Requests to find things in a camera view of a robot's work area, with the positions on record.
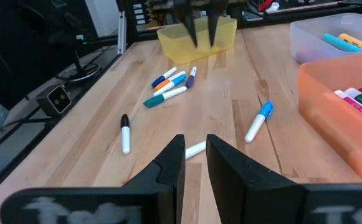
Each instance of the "yellow plastic bin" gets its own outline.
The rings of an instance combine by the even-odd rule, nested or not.
[[[207,17],[194,20],[198,47],[195,48],[183,24],[157,30],[164,54],[176,64],[189,63],[199,58],[233,48],[235,43],[236,19],[219,17],[214,45],[210,46]]]

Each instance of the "wooden table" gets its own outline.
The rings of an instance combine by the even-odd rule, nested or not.
[[[299,115],[298,63],[289,25],[238,30],[232,50],[179,66],[197,66],[192,89],[154,108],[150,83],[173,66],[158,40],[133,44],[70,113],[0,185],[0,204],[30,187],[119,187],[183,133],[186,147],[218,135],[297,182],[361,182]],[[244,135],[260,105],[275,111],[250,144]],[[131,119],[131,153],[121,151],[120,118]],[[186,162],[183,223],[220,223],[205,153]]]

